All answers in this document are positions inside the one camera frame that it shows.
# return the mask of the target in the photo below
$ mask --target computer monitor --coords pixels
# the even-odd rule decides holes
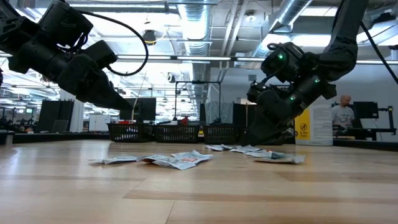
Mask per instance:
[[[378,119],[379,107],[377,102],[354,102],[354,111],[357,119]]]
[[[130,105],[134,105],[137,98],[126,98]],[[132,111],[120,111],[120,119],[130,120]],[[134,119],[154,121],[156,119],[156,98],[138,98],[134,108]]]

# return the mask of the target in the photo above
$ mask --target black cable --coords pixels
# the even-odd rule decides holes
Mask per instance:
[[[392,71],[390,65],[386,62],[386,60],[384,59],[383,55],[381,54],[379,48],[377,47],[376,43],[374,42],[372,35],[369,33],[368,29],[366,28],[366,26],[363,24],[363,22],[361,22],[361,27],[363,29],[363,31],[365,32],[366,36],[368,37],[374,51],[376,52],[377,56],[379,56],[380,60],[383,62],[384,66],[386,67],[386,69],[388,70],[388,72],[390,73],[390,75],[392,76],[392,78],[394,79],[394,81],[396,82],[396,84],[398,85],[398,78],[395,75],[395,73]]]
[[[80,12],[81,14],[86,14],[86,15],[89,15],[89,16],[98,17],[100,19],[104,19],[104,20],[119,24],[121,26],[124,26],[125,28],[127,28],[131,32],[133,32],[141,40],[142,44],[144,45],[144,48],[145,48],[145,59],[142,62],[142,65],[136,71],[131,72],[131,73],[127,73],[127,72],[126,73],[121,73],[121,72],[117,72],[117,71],[113,70],[111,68],[111,66],[108,65],[108,66],[106,66],[106,68],[109,71],[111,71],[114,74],[120,75],[120,76],[128,77],[128,76],[135,75],[135,74],[139,73],[144,68],[144,66],[148,62],[148,57],[149,57],[148,46],[146,45],[144,38],[136,30],[134,30],[132,27],[130,27],[129,25],[127,25],[127,24],[125,24],[123,22],[117,21],[116,19],[108,18],[106,16],[97,15],[97,14],[94,14],[92,12],[86,12],[86,11],[81,11],[81,10],[78,10],[78,12]]]

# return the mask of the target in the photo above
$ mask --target metal frame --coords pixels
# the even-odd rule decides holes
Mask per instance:
[[[191,83],[195,85],[204,85],[204,84],[218,84],[218,117],[221,119],[221,82],[211,82],[211,81],[176,81],[175,82],[175,100],[174,100],[174,120],[177,120],[177,87],[179,83]]]

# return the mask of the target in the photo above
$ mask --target man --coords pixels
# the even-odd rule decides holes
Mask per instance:
[[[340,104],[331,109],[333,125],[340,125],[343,128],[352,128],[355,119],[354,111],[348,106],[351,97],[343,95],[340,98]]]

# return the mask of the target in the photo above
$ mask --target yellow sign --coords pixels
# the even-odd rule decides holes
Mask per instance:
[[[310,110],[304,112],[295,119],[295,136],[298,140],[311,139],[311,117]]]

